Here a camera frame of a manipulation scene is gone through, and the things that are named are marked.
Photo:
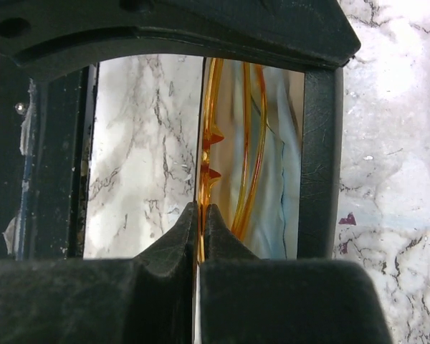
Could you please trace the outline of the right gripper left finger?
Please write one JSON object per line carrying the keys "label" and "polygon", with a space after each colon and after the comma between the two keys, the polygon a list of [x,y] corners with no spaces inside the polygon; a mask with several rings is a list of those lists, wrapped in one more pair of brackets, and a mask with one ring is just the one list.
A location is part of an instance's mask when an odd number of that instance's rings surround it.
{"label": "right gripper left finger", "polygon": [[198,210],[130,259],[0,260],[0,343],[192,343]]}

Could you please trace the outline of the black glasses case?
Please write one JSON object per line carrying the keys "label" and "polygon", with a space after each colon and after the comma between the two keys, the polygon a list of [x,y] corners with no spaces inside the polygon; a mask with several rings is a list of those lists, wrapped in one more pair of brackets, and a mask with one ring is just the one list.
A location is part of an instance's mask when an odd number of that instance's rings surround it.
{"label": "black glasses case", "polygon": [[343,71],[308,70],[296,259],[328,258],[333,249],[343,119]]}

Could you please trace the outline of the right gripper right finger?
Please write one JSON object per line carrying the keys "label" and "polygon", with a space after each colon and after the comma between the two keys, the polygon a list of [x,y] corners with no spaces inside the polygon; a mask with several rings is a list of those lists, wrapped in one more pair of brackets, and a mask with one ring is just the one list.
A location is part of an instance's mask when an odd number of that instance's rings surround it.
{"label": "right gripper right finger", "polygon": [[200,267],[203,343],[389,343],[368,273],[331,259],[260,259],[207,210]]}

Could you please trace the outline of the orange plastic sunglasses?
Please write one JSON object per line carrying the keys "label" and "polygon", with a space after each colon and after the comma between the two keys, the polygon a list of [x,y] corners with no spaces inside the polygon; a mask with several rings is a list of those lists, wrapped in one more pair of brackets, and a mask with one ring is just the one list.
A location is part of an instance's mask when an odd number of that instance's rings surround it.
{"label": "orange plastic sunglasses", "polygon": [[251,231],[267,131],[264,68],[207,58],[201,86],[197,151],[198,261],[208,257],[209,206],[238,240]]}

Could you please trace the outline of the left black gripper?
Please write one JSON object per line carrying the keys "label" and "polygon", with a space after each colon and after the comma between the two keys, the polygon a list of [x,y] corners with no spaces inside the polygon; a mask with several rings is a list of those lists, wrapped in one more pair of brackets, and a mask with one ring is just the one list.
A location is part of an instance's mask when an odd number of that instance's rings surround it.
{"label": "left black gripper", "polygon": [[0,53],[39,81],[139,54],[335,70],[360,46],[336,1],[0,1]]}

